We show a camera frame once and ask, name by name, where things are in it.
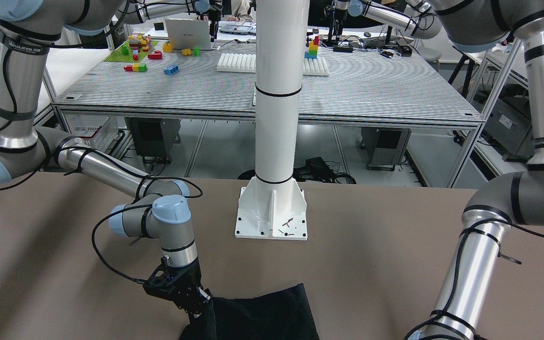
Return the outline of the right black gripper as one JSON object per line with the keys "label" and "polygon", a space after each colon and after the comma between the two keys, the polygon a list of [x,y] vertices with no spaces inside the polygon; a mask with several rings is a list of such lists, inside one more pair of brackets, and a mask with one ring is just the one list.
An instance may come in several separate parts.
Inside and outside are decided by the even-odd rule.
{"label": "right black gripper", "polygon": [[203,308],[212,298],[208,288],[201,284],[201,270],[198,258],[191,264],[172,268],[172,302],[181,310],[187,310],[190,323],[203,313]]}

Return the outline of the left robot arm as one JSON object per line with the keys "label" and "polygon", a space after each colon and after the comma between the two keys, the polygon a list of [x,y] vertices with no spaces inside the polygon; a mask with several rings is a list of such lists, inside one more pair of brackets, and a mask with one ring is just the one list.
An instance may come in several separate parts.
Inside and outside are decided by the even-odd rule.
{"label": "left robot arm", "polygon": [[482,306],[501,247],[512,228],[544,226],[544,0],[430,0],[454,47],[486,51],[514,36],[527,80],[528,154],[500,170],[463,210],[459,243],[429,319],[406,340],[477,340]]}

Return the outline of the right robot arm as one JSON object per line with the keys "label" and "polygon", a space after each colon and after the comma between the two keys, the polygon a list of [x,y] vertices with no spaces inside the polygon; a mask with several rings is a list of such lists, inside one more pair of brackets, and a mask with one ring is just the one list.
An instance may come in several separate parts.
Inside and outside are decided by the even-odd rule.
{"label": "right robot arm", "polygon": [[212,297],[201,284],[188,207],[192,182],[151,176],[79,137],[33,125],[48,53],[63,28],[96,35],[112,17],[121,24],[130,6],[129,0],[0,0],[0,191],[54,164],[134,195],[134,202],[103,221],[128,237],[158,239],[163,255],[149,278],[123,277],[194,320],[205,314]]}

